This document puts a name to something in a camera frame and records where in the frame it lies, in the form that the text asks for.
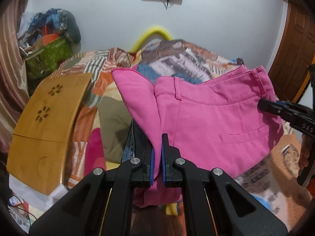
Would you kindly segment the pink shorts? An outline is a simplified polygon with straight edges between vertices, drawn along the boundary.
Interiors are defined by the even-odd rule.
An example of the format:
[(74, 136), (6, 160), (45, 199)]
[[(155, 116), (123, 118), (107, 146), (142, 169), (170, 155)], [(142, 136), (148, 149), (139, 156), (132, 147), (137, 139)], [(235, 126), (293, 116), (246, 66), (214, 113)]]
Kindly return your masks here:
[(114, 69), (112, 75), (127, 110), (154, 150), (154, 181), (149, 189), (136, 189), (138, 207), (182, 199), (180, 189), (166, 188), (162, 182), (162, 134), (183, 158), (208, 171), (221, 168), (232, 178), (263, 160), (283, 135), (281, 119), (258, 109), (260, 99), (275, 100), (264, 67), (241, 66), (200, 84), (170, 76), (152, 84), (125, 68)]

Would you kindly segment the brown wooden door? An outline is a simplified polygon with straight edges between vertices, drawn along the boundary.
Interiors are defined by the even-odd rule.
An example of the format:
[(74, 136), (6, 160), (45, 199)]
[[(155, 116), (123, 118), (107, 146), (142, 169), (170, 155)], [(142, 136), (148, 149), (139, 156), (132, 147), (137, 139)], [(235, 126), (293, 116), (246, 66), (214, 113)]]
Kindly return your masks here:
[(314, 20), (301, 8), (289, 4), (279, 49), (269, 71), (280, 100), (297, 102), (310, 81), (314, 62)]

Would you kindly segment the printed bed blanket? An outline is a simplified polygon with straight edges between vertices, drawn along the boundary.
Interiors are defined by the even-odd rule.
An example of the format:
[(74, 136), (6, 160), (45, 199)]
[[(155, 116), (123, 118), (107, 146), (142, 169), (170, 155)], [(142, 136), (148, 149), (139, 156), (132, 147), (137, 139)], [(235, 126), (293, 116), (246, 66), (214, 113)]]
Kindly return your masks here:
[(271, 171), (270, 154), (288, 134), (283, 121), (261, 112), (261, 98), (277, 99), (264, 67), (248, 69), (183, 40), (159, 42), (137, 54), (120, 49), (77, 54), (56, 75), (92, 73), (84, 108), (89, 118), (105, 98), (121, 105), (140, 133), (153, 144), (153, 185), (135, 191), (140, 208), (181, 201), (179, 190), (162, 183), (162, 134), (181, 155), (203, 169), (222, 168), (250, 193), (270, 204), (286, 226), (297, 211), (284, 195), (279, 174)]

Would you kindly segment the wooden lap desk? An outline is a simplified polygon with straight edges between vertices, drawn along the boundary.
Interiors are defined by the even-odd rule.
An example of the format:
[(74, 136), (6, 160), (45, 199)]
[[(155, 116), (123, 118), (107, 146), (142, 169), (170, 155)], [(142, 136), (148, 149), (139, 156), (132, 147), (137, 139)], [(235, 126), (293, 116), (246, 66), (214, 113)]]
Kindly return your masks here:
[(77, 73), (43, 80), (13, 131), (7, 171), (44, 195), (64, 179), (74, 121), (91, 77)]

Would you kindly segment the olive folded garment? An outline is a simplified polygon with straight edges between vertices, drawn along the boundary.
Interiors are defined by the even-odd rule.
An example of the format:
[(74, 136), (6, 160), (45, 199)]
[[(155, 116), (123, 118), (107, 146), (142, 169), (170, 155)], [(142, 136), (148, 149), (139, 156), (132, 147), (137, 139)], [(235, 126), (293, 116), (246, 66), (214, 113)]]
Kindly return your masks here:
[(105, 159), (120, 163), (132, 117), (121, 100), (104, 96), (98, 104), (100, 133)]

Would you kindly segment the folded blue jeans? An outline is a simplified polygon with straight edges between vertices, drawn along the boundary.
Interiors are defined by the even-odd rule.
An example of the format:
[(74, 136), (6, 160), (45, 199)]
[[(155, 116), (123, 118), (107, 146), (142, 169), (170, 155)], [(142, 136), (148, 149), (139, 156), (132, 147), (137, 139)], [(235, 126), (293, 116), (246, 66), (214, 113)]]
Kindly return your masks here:
[[(143, 75), (145, 78), (147, 78), (152, 84), (155, 84), (157, 79), (159, 77), (162, 77), (162, 74), (157, 73), (152, 67), (146, 64), (139, 64), (136, 67), (136, 71)], [(202, 83), (202, 80), (200, 78), (192, 77), (189, 74), (181, 72), (175, 72), (172, 74), (167, 73), (166, 76), (178, 77), (192, 84)]]

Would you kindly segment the striped pink curtain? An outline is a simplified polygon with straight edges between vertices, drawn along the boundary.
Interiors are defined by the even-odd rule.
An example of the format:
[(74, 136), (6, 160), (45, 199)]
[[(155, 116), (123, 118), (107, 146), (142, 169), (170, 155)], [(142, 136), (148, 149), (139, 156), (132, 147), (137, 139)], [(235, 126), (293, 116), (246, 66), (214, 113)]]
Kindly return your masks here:
[(8, 154), (13, 130), (29, 100), (26, 66), (17, 33), (28, 0), (12, 0), (1, 16), (1, 153)]

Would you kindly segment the yellow foam tube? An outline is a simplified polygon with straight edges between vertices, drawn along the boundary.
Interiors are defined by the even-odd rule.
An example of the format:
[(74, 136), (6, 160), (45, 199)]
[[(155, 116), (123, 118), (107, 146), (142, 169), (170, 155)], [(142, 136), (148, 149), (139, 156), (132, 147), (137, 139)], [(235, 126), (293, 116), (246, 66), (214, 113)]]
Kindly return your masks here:
[(173, 37), (164, 27), (161, 26), (150, 27), (140, 36), (140, 38), (138, 38), (138, 40), (134, 43), (129, 52), (130, 53), (138, 52), (141, 48), (143, 48), (149, 42), (155, 39), (171, 41), (173, 40)]

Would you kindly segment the pile of clothes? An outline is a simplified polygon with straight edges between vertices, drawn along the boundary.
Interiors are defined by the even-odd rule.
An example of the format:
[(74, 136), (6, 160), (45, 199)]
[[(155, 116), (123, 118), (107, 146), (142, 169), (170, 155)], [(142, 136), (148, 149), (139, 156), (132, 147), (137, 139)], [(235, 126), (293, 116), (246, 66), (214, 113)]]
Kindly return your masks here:
[(81, 41), (81, 33), (75, 16), (64, 9), (49, 9), (47, 11), (22, 14), (20, 28), (17, 33), (18, 44), (23, 49), (33, 46), (44, 36), (42, 29), (48, 28), (49, 34), (64, 36), (72, 44)]

